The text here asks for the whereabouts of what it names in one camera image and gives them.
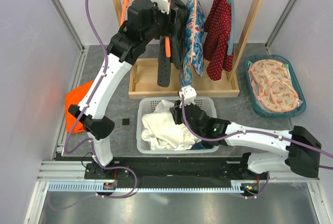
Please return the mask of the orange hanger of black garment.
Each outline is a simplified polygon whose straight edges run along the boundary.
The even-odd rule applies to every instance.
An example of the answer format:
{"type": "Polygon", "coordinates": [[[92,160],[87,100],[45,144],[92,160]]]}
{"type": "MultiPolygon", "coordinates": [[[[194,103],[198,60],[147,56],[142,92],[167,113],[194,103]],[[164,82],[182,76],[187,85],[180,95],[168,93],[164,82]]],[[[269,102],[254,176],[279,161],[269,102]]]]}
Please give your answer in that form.
{"type": "Polygon", "coordinates": [[[168,36],[165,37],[165,55],[167,58],[171,57],[171,44],[168,36]]]}

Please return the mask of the black dotted garment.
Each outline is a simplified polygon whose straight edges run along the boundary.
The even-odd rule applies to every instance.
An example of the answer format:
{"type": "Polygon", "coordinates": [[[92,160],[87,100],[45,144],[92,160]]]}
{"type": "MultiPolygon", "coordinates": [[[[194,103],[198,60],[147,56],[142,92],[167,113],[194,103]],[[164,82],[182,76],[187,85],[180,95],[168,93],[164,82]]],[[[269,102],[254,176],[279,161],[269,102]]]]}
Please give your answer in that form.
{"type": "MultiPolygon", "coordinates": [[[[171,0],[171,5],[179,5],[186,7],[186,22],[188,17],[188,8],[181,0],[171,0]]],[[[171,57],[165,55],[165,37],[161,37],[159,44],[158,56],[158,78],[157,85],[168,87],[171,80],[171,65],[174,65],[177,70],[181,70],[184,60],[184,32],[181,38],[170,38],[171,57]]]]}

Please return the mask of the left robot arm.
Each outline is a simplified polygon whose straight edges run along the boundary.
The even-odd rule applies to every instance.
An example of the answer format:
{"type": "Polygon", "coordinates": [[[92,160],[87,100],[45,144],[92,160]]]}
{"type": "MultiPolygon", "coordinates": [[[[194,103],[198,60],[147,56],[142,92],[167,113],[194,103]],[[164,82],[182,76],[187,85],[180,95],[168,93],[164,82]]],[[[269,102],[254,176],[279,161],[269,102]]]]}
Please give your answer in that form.
{"type": "Polygon", "coordinates": [[[188,9],[181,0],[168,3],[169,13],[163,13],[156,2],[135,0],[127,9],[127,19],[104,50],[105,59],[91,88],[83,100],[69,107],[69,113],[82,123],[92,145],[96,173],[103,179],[112,177],[114,166],[110,149],[110,134],[114,122],[106,117],[107,105],[126,73],[146,51],[152,39],[159,39],[159,86],[167,87],[171,80],[171,65],[180,70],[184,59],[182,38],[188,9]]]}

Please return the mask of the blue denim skirt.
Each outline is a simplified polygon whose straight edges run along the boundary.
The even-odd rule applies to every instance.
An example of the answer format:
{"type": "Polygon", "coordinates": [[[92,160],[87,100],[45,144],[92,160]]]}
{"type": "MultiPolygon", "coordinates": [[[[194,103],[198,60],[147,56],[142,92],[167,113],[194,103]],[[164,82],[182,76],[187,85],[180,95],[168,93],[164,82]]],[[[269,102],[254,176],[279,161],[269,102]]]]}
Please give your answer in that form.
{"type": "Polygon", "coordinates": [[[214,148],[214,145],[212,145],[210,142],[200,141],[200,142],[194,144],[191,147],[191,150],[210,150],[212,148],[214,148]]]}

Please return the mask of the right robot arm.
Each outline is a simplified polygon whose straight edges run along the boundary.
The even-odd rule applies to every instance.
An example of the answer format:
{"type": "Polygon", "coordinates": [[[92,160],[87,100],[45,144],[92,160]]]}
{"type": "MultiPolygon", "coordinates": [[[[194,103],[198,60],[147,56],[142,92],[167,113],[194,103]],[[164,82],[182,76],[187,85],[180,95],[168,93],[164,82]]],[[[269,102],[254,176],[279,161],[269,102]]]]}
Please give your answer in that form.
{"type": "Polygon", "coordinates": [[[259,150],[245,153],[238,166],[239,175],[250,179],[255,174],[291,171],[315,179],[319,174],[320,142],[301,126],[292,130],[265,130],[210,117],[196,104],[176,101],[169,109],[175,124],[183,123],[205,146],[243,146],[259,150]]]}

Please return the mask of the white pleated skirt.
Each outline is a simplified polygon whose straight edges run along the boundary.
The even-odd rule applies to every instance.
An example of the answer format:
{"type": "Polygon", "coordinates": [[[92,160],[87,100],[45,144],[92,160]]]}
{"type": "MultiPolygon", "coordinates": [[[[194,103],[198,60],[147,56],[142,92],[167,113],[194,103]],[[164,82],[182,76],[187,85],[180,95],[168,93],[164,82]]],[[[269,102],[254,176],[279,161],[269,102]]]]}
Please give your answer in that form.
{"type": "Polygon", "coordinates": [[[200,142],[187,127],[175,124],[170,108],[173,102],[162,100],[153,113],[142,116],[141,139],[153,151],[185,151],[200,142]]]}

